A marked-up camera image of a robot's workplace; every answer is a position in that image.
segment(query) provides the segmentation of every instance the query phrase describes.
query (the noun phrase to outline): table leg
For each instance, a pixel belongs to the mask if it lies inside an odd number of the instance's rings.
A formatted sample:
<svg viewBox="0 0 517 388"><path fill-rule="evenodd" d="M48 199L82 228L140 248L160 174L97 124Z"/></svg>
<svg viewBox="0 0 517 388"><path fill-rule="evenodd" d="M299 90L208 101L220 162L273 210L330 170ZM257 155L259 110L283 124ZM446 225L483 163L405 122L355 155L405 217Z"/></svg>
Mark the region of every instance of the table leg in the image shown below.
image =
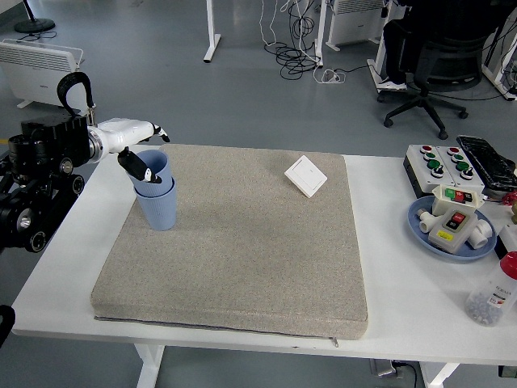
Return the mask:
<svg viewBox="0 0 517 388"><path fill-rule="evenodd" d="M441 362L421 362L420 369L422 370L423 382L426 388L443 388L443 382L447 377L451 376L458 365L455 362L448 362L447 364Z"/></svg>
<svg viewBox="0 0 517 388"><path fill-rule="evenodd" d="M323 66L323 35L325 33L325 20L326 20L326 0L322 0L322 5L320 9L320 22L317 30L317 38L314 42L316 57L320 58L320 61L317 63L318 67Z"/></svg>
<svg viewBox="0 0 517 388"><path fill-rule="evenodd" d="M138 356L144 361L137 388L154 388L165 346L135 344L135 348L137 348Z"/></svg>
<svg viewBox="0 0 517 388"><path fill-rule="evenodd" d="M405 12L404 6L395 6L393 2L390 2L388 5L388 15L385 19L385 24L392 19L400 19ZM404 91L407 89L405 84L396 85L392 82L382 83L382 78L380 77L380 72L382 71L382 67L385 62L386 48L385 48L385 40L381 37L379 42L379 49L377 50L377 56L375 61L373 59L368 59L366 62L370 66L370 73L372 73L373 82L375 83L377 93L380 91Z"/></svg>
<svg viewBox="0 0 517 388"><path fill-rule="evenodd" d="M219 44L219 39L221 38L221 34L214 33L213 27L213 1L207 0L207 13L208 13L208 41L210 46L208 47L208 51L203 58L203 61L209 63L212 61L212 56L216 51L216 47Z"/></svg>

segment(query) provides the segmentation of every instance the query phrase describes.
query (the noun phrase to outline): gray foam pad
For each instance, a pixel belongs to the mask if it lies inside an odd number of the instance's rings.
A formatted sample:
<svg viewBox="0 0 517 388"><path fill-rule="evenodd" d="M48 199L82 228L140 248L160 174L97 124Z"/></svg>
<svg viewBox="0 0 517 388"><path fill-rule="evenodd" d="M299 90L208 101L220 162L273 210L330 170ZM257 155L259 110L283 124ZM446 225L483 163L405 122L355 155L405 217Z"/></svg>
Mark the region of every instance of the gray foam pad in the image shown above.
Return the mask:
<svg viewBox="0 0 517 388"><path fill-rule="evenodd" d="M347 169L337 154L164 145L174 228L136 202L91 294L97 318L358 339L368 325ZM305 154L307 198L284 175Z"/></svg>

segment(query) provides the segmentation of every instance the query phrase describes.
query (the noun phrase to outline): blue plate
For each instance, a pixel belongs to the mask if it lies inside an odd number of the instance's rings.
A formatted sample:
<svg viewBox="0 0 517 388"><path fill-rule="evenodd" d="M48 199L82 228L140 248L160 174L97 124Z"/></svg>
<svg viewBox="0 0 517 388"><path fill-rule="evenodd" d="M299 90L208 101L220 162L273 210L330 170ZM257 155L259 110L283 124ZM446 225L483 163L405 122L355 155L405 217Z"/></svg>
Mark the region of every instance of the blue plate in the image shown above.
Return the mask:
<svg viewBox="0 0 517 388"><path fill-rule="evenodd" d="M490 227L492 228L492 237L488 239L488 243L479 249L472 249L472 247L465 243L460 248L460 250L455 254L452 255L450 253L441 251L440 249L433 247L429 243L429 234L423 233L420 230L420 227L418 224L420 223L420 218L418 218L417 212L419 209L425 209L429 213L431 213L433 201L435 200L435 196L423 196L422 198L418 198L413 204L410 206L408 212L407 212L407 220L410 224L410 229L413 232L413 234L416 236L417 240L427 249L433 251L437 255L447 257L449 259L453 260L459 260L459 261L474 261L477 259L480 259L481 257L484 257L488 255L495 247L495 244L497 242L497 235L494 232L494 226L490 222L488 218L486 218L483 214L478 212L476 210L477 218L480 220L485 220L490 224Z"/></svg>

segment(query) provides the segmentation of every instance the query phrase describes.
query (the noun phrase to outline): blue plastic cup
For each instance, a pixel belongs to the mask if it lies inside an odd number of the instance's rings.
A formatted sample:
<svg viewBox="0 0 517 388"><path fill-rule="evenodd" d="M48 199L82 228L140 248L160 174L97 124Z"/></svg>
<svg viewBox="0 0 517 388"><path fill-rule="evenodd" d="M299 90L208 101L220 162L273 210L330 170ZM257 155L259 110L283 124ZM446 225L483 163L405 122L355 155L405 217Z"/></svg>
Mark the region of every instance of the blue plastic cup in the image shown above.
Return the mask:
<svg viewBox="0 0 517 388"><path fill-rule="evenodd" d="M141 196L154 197L163 196L172 188L172 172L170 171L169 157L160 150L145 150L137 156L147 165L151 171L162 178L161 183L149 183L136 179L128 174L135 190Z"/></svg>
<svg viewBox="0 0 517 388"><path fill-rule="evenodd" d="M142 196L136 189L138 204L152 230L168 230L176 223L176 184L162 196Z"/></svg>

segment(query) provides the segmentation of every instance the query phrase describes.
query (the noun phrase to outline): black fan base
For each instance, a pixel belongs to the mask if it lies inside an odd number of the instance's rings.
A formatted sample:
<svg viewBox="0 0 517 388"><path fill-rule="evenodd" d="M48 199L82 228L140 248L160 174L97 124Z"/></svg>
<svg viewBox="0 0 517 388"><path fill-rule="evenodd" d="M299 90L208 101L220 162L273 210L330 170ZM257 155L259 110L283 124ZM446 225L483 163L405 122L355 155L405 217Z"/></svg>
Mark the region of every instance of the black fan base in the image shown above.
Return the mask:
<svg viewBox="0 0 517 388"><path fill-rule="evenodd" d="M15 31L22 34L37 34L54 28L56 24L50 19L24 20L15 24Z"/></svg>

